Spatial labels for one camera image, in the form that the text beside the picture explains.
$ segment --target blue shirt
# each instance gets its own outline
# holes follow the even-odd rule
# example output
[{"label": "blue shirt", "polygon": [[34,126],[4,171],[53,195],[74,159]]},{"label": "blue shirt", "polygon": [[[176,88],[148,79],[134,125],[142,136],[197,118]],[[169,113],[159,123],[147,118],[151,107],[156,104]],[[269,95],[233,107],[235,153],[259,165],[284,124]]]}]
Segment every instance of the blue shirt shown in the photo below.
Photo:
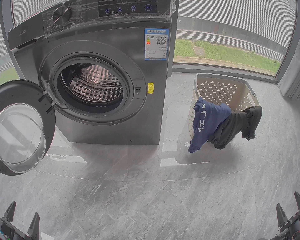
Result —
[{"label": "blue shirt", "polygon": [[193,121],[194,137],[190,142],[189,152],[199,150],[208,140],[219,124],[231,113],[231,108],[225,103],[215,105],[199,97],[194,107],[195,118]]}]

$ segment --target white laundry basket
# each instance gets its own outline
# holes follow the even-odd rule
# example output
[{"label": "white laundry basket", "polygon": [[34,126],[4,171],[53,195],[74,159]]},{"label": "white laundry basket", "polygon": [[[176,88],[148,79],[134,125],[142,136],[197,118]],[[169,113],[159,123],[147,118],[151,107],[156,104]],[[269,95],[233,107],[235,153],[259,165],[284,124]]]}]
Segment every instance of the white laundry basket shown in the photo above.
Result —
[{"label": "white laundry basket", "polygon": [[227,104],[232,110],[243,111],[259,106],[259,101],[249,83],[242,78],[213,73],[198,73],[195,77],[194,93],[190,105],[188,125],[190,136],[194,136],[194,106],[198,98],[220,105]]}]

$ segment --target curtain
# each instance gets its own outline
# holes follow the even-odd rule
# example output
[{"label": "curtain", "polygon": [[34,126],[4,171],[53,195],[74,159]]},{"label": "curtain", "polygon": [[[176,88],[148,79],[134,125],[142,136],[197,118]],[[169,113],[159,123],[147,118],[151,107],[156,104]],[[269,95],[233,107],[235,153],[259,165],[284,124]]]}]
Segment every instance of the curtain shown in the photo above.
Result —
[{"label": "curtain", "polygon": [[300,98],[300,41],[285,74],[278,83],[281,93],[291,99]]}]

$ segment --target energy label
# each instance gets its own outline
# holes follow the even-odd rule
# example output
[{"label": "energy label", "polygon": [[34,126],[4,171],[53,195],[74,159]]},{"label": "energy label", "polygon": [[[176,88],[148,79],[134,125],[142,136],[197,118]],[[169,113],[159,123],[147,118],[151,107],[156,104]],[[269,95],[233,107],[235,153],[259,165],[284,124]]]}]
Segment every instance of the energy label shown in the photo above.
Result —
[{"label": "energy label", "polygon": [[145,60],[167,60],[169,29],[145,29]]}]

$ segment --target black clothing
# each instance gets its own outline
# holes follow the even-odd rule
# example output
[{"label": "black clothing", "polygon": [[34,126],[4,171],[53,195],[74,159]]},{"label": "black clothing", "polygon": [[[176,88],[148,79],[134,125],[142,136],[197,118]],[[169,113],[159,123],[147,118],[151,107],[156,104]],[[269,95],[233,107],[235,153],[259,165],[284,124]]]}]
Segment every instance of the black clothing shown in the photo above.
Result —
[{"label": "black clothing", "polygon": [[231,111],[216,131],[208,138],[215,148],[223,149],[241,131],[248,141],[255,138],[255,130],[262,117],[261,106],[249,107],[244,111]]}]

